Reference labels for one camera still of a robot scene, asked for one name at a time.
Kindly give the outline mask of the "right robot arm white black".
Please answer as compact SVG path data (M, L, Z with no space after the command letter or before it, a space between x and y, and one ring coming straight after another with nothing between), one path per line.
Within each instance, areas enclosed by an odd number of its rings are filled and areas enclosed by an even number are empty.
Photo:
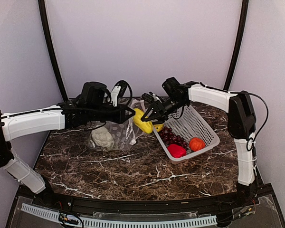
M142 95L150 106L141 120L162 124L170 114L191 102L210 105L227 113L228 132L234 139L238 161L237 192L233 202L237 206L250 202L258 187L255 141L260 132L256 129L257 118L251 101L253 93L221 90L194 81L180 84L174 77L166 79L162 87L169 96L164 102L152 92Z

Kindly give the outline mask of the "yellow toy corn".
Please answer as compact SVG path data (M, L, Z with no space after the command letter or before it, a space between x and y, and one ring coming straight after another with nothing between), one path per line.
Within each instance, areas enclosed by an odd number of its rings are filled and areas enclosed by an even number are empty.
M156 132L160 132L163 129L164 124L154 124L153 126L154 126Z

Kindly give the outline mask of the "clear zip top bag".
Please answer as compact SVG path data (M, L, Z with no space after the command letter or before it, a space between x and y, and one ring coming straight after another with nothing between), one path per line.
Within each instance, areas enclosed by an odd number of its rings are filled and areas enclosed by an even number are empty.
M109 151L129 150L133 145L137 143L138 138L144 134L144 132L133 123L133 118L130 118L125 123L121 124L113 122L106 122L104 124L97 122L95 126L92 127L92 131L101 127L105 127L110 132L110 134L114 139L114 147L112 150ZM87 140L87 146L89 149L91 149L89 147L89 138L90 136L88 137Z

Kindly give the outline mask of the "white toy cauliflower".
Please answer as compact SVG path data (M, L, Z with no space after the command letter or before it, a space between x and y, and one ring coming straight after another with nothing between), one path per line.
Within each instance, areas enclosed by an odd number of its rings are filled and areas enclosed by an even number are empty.
M95 150L109 151L114 147L114 139L105 127L101 127L91 132L89 147Z

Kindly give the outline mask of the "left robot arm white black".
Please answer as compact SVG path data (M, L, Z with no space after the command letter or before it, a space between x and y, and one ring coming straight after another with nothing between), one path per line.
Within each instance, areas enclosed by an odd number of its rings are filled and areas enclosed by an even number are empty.
M86 82L74 99L50 107L3 114L0 110L0 168L27 186L47 207L57 204L57 195L48 180L35 172L12 150L13 139L39 132L73 129L90 122L122 124L135 115L129 104L120 104L130 85L118 81L112 91L100 82Z

